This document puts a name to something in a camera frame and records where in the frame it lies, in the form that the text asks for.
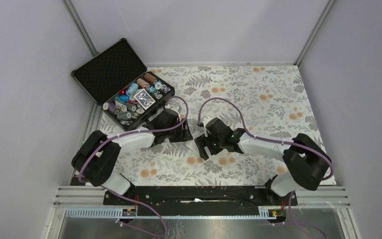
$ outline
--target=aluminum frame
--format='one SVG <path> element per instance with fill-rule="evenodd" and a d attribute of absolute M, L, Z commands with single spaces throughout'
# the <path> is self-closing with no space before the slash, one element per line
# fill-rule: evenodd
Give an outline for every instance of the aluminum frame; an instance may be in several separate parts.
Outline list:
<path fill-rule="evenodd" d="M 336 2 L 336 0 L 328 0 L 327 1 L 326 6 L 324 7 L 323 11 L 321 12 L 320 17 L 318 18 L 317 22 L 315 23 L 314 28 L 311 31 L 311 33 L 307 39 L 307 42 L 304 44 L 300 54 L 298 55 L 298 57 L 296 58 L 296 60 L 294 62 L 294 65 L 296 65 L 297 67 L 299 67 L 301 65 L 301 62 L 303 61 L 305 54 L 307 53 L 307 51 L 311 47 L 312 42 L 314 41 L 315 37 L 317 36 L 318 31 L 322 27 L 324 21 L 326 20 L 326 17 L 328 16 L 328 14 L 329 14 L 330 10 L 332 9 L 333 5 L 335 4 L 335 2 Z"/>
<path fill-rule="evenodd" d="M 89 49 L 90 53 L 93 56 L 96 56 L 98 54 L 98 51 L 93 44 L 92 39 L 90 38 L 90 35 L 87 33 L 86 28 L 84 27 L 83 22 L 80 19 L 80 16 L 77 13 L 77 10 L 75 9 L 73 3 L 71 0 L 62 0 L 64 3 L 68 13 L 70 14 L 75 26 L 77 27 L 78 31 L 80 32 L 81 37 L 84 40 L 84 43 L 86 44 L 87 48 Z"/>
<path fill-rule="evenodd" d="M 46 239 L 58 239 L 67 211 L 81 209 L 100 209 L 98 211 L 114 211 L 116 209 L 131 208 L 131 206 L 103 205 L 104 189 L 93 186 L 60 186 L 52 208 L 50 227 Z M 350 202 L 342 186 L 319 186 L 316 191 L 297 190 L 298 206 L 294 209 L 330 209 L 333 208 L 339 217 L 345 239 L 361 239 Z M 277 207 L 260 207 L 261 209 L 276 209 Z M 257 217 L 166 217 L 169 219 L 256 219 Z"/>

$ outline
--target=black bracket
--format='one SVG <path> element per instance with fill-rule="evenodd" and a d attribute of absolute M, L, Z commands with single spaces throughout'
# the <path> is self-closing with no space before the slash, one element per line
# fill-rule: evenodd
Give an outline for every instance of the black bracket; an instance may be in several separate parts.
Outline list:
<path fill-rule="evenodd" d="M 263 186 L 135 186 L 124 196 L 152 206 L 162 216 L 254 216 L 259 214 L 259 206 L 280 208 L 283 201 L 288 204 L 289 194 L 272 197 L 271 193 Z M 110 192 L 106 192 L 103 204 L 134 206 Z M 295 197 L 291 205 L 297 204 Z M 138 207 L 139 216 L 154 215 L 147 208 Z"/>
<path fill-rule="evenodd" d="M 205 151 L 207 147 L 211 155 L 216 155 L 226 149 L 229 152 L 243 153 L 239 148 L 239 138 L 245 133 L 243 128 L 237 128 L 233 131 L 229 126 L 219 118 L 213 118 L 205 126 L 208 131 L 207 136 L 204 134 L 197 137 L 194 142 L 197 145 L 200 157 L 208 160 L 209 155 Z"/>
<path fill-rule="evenodd" d="M 71 165 L 80 171 L 88 157 L 97 149 L 97 147 L 107 140 L 107 135 L 100 130 L 96 130 L 88 137 L 86 142 L 78 150 L 77 154 L 71 161 Z M 97 187 L 102 185 L 110 177 L 112 170 L 115 166 L 121 147 L 119 144 L 109 142 L 100 152 L 100 157 L 93 156 L 84 170 L 83 177 L 85 177 L 93 186 Z"/>
<path fill-rule="evenodd" d="M 293 141 L 318 151 L 331 162 L 330 157 L 308 135 L 299 133 Z M 329 168 L 324 159 L 311 151 L 293 145 L 284 151 L 283 160 L 295 182 L 311 191 L 318 188 Z"/>
<path fill-rule="evenodd" d="M 179 115 L 175 111 L 165 109 L 148 124 L 143 126 L 148 129 L 163 129 L 175 126 L 179 122 Z M 184 142 L 192 140 L 192 135 L 187 121 L 176 129 L 153 134 L 155 139 L 152 146 L 163 143 L 167 138 L 169 139 L 169 142 Z"/>

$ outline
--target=table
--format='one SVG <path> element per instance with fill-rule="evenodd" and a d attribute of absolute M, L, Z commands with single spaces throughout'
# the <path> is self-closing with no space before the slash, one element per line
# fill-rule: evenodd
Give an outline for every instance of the table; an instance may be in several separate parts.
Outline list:
<path fill-rule="evenodd" d="M 173 87 L 189 107 L 188 124 L 193 137 L 201 104 L 212 97 L 223 97 L 241 110 L 253 134 L 293 137 L 302 132 L 324 150 L 318 127 L 296 66 L 203 66 L 149 68 Z M 179 100 L 171 105 L 185 107 Z M 242 127 L 239 115 L 227 103 L 208 103 L 203 117 L 218 117 L 232 129 Z M 116 134 L 123 130 L 105 114 L 100 130 Z M 139 186 L 218 186 L 263 185 L 276 174 L 284 173 L 284 163 L 261 155 L 230 153 L 226 150 L 204 161 L 190 151 L 185 142 L 163 143 L 119 155 L 115 169 Z M 334 177 L 322 185 L 335 185 Z"/>

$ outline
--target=leaf pattern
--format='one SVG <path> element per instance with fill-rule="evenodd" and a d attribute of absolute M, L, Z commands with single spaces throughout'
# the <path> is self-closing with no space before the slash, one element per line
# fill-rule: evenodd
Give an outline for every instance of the leaf pattern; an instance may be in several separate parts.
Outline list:
<path fill-rule="evenodd" d="M 293 137 L 302 132 L 322 149 L 323 142 L 296 66 L 204 66 L 149 68 L 175 87 L 190 108 L 188 124 L 193 137 L 203 133 L 197 126 L 201 104 L 212 97 L 235 103 L 244 114 L 248 129 L 257 135 Z M 172 100 L 185 114 L 185 107 Z M 242 127 L 238 113 L 225 102 L 214 100 L 205 105 L 203 117 L 218 117 L 235 129 Z M 121 133 L 121 128 L 105 114 L 100 130 Z M 120 155 L 115 171 L 135 185 L 215 186 L 262 185 L 284 171 L 283 162 L 261 155 L 229 153 L 226 150 L 204 161 L 186 147 L 185 142 L 163 143 Z M 336 184 L 334 178 L 322 184 Z"/>
<path fill-rule="evenodd" d="M 194 86 L 194 87 L 202 87 L 210 82 L 212 82 L 211 76 L 195 75 L 195 76 L 191 76 L 191 78 L 188 80 L 188 82 L 185 85 Z"/>

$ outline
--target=orange flower pattern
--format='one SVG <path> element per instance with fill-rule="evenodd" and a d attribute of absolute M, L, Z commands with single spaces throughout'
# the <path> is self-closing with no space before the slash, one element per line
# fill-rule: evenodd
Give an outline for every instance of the orange flower pattern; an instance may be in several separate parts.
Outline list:
<path fill-rule="evenodd" d="M 201 104 L 224 97 L 241 109 L 247 127 L 256 135 L 293 137 L 302 132 L 322 145 L 296 66 L 157 67 L 149 71 L 175 87 L 175 95 L 188 102 L 188 124 L 194 138 L 203 133 L 196 126 Z M 172 106 L 185 116 L 182 103 L 172 101 Z M 218 117 L 232 129 L 242 127 L 239 115 L 226 103 L 208 103 L 202 116 Z M 111 136 L 123 132 L 106 114 L 101 117 L 100 130 Z M 226 150 L 203 160 L 184 142 L 138 149 L 118 159 L 114 170 L 141 186 L 261 185 L 287 171 L 278 160 Z M 335 184 L 334 178 L 322 184 Z"/>

